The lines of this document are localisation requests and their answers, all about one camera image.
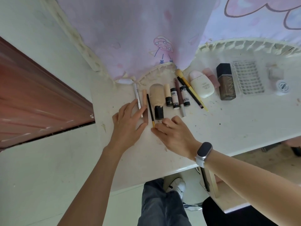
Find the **pink bottle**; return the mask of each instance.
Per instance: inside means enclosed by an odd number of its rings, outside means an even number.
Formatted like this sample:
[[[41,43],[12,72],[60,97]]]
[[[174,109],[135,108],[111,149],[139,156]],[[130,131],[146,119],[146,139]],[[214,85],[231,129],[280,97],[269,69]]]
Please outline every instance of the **pink bottle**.
[[[216,76],[210,68],[205,68],[204,70],[202,70],[202,73],[209,78],[215,89],[220,87],[220,83],[218,82]]]

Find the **yellow makeup brush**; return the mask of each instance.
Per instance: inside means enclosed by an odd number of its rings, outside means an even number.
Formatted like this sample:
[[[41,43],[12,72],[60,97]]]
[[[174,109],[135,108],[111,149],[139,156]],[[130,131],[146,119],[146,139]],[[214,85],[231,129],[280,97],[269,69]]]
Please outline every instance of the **yellow makeup brush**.
[[[190,91],[193,93],[193,95],[200,101],[200,103],[204,106],[204,109],[208,111],[207,107],[204,105],[204,103],[202,102],[201,98],[199,95],[197,95],[197,93],[193,90],[193,88],[191,87],[191,85],[187,82],[187,80],[185,79],[184,75],[183,75],[183,72],[180,70],[180,69],[176,69],[175,70],[175,74],[181,78],[183,80],[183,82],[185,83],[186,87],[188,89],[190,89]]]

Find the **white jar lid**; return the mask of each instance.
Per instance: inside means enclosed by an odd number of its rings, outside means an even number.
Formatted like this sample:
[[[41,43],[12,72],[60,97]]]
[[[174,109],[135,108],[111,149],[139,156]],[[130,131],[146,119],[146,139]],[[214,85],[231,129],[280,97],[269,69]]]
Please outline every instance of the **white jar lid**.
[[[284,80],[278,80],[276,82],[276,94],[277,95],[284,95],[290,92],[290,87],[288,83]]]
[[[204,75],[202,72],[199,72],[197,70],[193,70],[192,72],[189,73],[190,81],[192,81],[193,79],[196,79],[196,78],[198,78],[202,75]]]

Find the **white watch strap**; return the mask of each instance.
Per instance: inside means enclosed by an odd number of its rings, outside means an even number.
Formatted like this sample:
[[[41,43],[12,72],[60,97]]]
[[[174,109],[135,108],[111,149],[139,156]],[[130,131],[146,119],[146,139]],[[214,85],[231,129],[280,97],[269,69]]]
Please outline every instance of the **white watch strap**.
[[[202,168],[204,168],[204,160],[200,159],[198,156],[195,157],[195,162]]]

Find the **brown glass bottle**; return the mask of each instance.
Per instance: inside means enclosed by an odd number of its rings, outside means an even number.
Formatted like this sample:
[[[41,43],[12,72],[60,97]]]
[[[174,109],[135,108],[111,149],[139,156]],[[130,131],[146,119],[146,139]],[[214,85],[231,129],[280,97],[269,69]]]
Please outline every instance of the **brown glass bottle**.
[[[220,83],[219,94],[222,101],[231,101],[236,98],[234,82],[229,63],[221,63],[216,68],[217,80]]]

